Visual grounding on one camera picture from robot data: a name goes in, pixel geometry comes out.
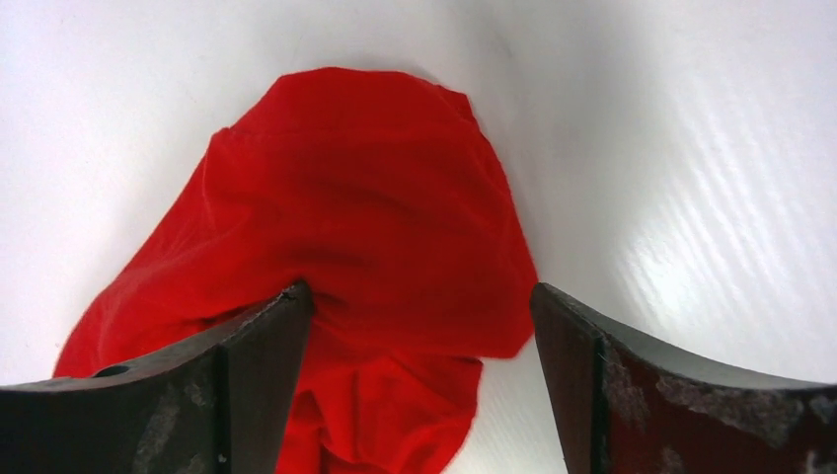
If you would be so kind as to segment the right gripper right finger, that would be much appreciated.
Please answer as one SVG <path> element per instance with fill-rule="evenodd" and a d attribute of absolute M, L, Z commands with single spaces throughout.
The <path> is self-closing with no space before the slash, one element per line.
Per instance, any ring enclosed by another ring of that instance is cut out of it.
<path fill-rule="evenodd" d="M 832 473 L 836 388 L 685 351 L 546 283 L 535 342 L 570 473 Z"/>

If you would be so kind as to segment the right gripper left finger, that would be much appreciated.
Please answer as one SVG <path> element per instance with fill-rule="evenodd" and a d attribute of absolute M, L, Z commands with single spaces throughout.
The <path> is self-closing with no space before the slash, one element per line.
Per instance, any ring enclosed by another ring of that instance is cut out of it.
<path fill-rule="evenodd" d="M 271 473 L 314 303 L 298 282 L 88 378 L 1 390 L 5 473 Z"/>

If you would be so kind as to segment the red t-shirt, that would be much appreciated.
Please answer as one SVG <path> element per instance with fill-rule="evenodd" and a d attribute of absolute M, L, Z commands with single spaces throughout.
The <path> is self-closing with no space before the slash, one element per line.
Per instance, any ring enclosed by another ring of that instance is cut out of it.
<path fill-rule="evenodd" d="M 534 264 L 468 98 L 386 71 L 279 78 L 219 130 L 56 364 L 82 377 L 304 280 L 316 313 L 281 473 L 439 473 L 482 361 L 530 339 Z"/>

